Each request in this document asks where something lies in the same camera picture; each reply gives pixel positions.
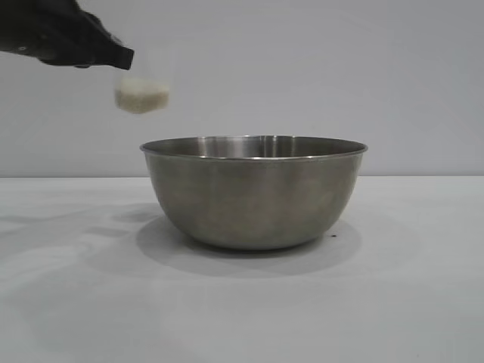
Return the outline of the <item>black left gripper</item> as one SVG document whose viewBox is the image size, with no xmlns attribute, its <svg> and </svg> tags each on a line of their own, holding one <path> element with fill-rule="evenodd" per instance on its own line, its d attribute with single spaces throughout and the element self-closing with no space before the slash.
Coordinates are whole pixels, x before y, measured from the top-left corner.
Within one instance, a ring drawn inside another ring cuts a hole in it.
<svg viewBox="0 0 484 363">
<path fill-rule="evenodd" d="M 1 51 L 53 66 L 130 70 L 135 52 L 76 1 L 2 1 Z"/>
</svg>

